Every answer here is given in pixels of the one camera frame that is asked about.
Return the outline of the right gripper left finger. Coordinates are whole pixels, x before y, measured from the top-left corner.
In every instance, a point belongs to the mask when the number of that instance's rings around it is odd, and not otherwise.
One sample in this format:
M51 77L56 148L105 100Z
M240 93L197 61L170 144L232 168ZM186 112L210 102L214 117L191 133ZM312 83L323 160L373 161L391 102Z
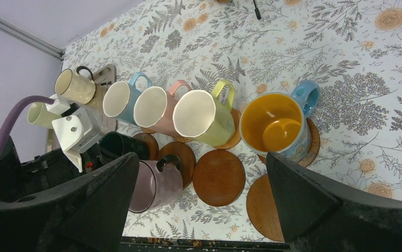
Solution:
M0 202L0 251L118 251L138 172L130 152L48 190Z

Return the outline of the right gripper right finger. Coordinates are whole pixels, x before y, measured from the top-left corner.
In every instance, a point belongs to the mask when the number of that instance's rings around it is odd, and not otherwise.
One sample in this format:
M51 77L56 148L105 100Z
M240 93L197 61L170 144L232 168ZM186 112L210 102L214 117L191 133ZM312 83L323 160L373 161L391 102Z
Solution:
M308 170L276 152L266 168L293 251L402 251L402 201Z

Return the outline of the dark scuffed brown coaster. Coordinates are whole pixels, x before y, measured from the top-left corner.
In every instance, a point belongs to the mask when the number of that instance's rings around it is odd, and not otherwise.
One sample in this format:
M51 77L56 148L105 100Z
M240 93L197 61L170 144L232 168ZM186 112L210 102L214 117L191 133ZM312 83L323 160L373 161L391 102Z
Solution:
M320 147L319 131L310 119L276 119L263 125L253 140L261 157L275 152L305 167L315 160Z

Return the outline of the dark green mug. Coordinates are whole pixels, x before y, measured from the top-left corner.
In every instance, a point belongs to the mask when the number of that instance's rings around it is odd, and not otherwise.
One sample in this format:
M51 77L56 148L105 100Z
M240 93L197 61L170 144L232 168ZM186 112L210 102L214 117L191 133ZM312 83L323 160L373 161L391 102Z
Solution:
M99 148L103 154L113 159L129 152L136 153L140 160L147 160L150 157L150 149L145 142L115 131L105 134L100 139Z

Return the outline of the mauve purple mug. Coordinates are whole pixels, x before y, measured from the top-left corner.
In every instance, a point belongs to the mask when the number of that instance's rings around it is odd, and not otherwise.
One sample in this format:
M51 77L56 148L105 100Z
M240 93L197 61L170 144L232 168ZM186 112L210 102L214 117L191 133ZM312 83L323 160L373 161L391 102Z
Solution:
M129 206L133 213L143 213L176 201L183 189L181 161L173 154L158 161L140 160L139 172Z

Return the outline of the glossy brown coaster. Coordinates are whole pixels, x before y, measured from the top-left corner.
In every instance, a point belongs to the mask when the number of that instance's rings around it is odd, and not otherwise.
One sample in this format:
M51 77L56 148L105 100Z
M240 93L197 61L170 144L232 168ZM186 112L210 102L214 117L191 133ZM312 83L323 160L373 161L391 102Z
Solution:
M148 156L142 157L141 160L156 160L157 153L159 152L159 145L154 136L148 133L138 133L133 136L133 138L146 143L149 150Z

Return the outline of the light cork coaster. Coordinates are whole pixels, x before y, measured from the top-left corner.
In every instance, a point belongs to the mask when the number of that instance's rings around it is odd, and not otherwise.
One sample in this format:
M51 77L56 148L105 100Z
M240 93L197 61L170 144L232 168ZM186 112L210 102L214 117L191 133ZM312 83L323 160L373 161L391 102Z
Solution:
M140 127L140 129L141 129L144 133L147 133L147 134L154 134L154 133L155 133L154 130L151 130L151 129L149 129L149 128Z
M225 143L223 145L215 146L216 149L220 149L220 150L231 149L231 148L235 147L241 141L241 134L239 132L239 122L240 122L241 113L239 110L232 108L231 115L234 120L235 132L231 136L231 138L228 140L227 143Z

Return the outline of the blue mug orange inside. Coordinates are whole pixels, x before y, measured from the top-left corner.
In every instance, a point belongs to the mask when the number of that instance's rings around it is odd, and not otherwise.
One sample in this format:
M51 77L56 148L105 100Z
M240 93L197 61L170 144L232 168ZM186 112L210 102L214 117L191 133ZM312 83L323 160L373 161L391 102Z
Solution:
M244 144L261 156L277 152L295 162L304 159L312 136L307 118L315 111L321 91L311 80L301 82L290 94L264 94L244 109L239 132Z

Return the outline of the light green mug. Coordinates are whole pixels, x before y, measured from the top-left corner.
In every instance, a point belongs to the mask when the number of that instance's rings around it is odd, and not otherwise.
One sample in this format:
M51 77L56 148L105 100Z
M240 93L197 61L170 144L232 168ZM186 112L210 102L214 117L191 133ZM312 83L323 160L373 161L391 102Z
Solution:
M41 126L47 129L52 129L52 121L61 118L61 115L51 113L47 110L46 104L34 102L30 105L27 121L29 124Z

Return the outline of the light blue mug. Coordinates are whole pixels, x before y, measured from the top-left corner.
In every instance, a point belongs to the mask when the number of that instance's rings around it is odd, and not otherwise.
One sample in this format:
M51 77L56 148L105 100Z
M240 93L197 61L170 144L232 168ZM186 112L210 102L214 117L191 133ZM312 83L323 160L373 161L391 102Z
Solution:
M145 73L136 72L128 82L117 81L108 88L102 102L103 112L107 117L137 125L134 120L134 105L142 94L136 87L136 82L140 78L146 80L146 88L153 85Z

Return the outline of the woven rattan coaster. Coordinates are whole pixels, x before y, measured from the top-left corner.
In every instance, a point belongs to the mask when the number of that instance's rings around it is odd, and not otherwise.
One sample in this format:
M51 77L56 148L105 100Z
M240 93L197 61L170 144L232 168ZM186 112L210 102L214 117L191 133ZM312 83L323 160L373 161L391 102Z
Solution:
M182 143L187 143L187 142L191 142L194 140L192 138L186 138L183 136L173 136L172 139L176 142L182 142Z

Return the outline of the pink mug white inside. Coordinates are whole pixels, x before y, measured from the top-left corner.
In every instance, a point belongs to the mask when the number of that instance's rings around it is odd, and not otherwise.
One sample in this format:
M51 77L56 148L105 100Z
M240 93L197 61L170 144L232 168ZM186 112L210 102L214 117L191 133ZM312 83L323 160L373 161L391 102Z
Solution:
M173 112L178 103L175 92L181 86L187 87L189 91L192 90L185 80L177 80L168 91L159 86L152 86L143 91L134 105L135 123L164 135L178 137Z

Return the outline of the beige mug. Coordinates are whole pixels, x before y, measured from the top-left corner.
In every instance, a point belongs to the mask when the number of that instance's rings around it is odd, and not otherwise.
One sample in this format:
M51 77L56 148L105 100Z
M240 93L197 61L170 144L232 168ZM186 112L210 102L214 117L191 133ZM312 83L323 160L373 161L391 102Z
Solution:
M57 77L54 91L67 100L87 104L96 93L93 73L86 66L65 69Z

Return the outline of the yellow-green mug white inside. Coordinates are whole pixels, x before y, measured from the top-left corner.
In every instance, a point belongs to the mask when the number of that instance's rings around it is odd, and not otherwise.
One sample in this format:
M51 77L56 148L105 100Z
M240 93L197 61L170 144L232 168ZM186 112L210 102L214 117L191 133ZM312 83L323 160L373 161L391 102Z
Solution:
M235 132L231 115L236 89L222 79L212 92L191 90L175 106L173 122L179 135L213 147L228 142Z

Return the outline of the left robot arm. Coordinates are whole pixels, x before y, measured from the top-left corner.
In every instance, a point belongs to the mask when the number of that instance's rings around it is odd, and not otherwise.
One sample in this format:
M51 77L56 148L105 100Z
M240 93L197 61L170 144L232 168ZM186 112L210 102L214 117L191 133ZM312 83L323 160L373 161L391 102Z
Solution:
M98 144L81 154L83 169L79 171L57 148L33 160L22 163L12 138L8 138L0 155L0 202L15 202L20 198L48 190L92 172L111 158L100 151Z

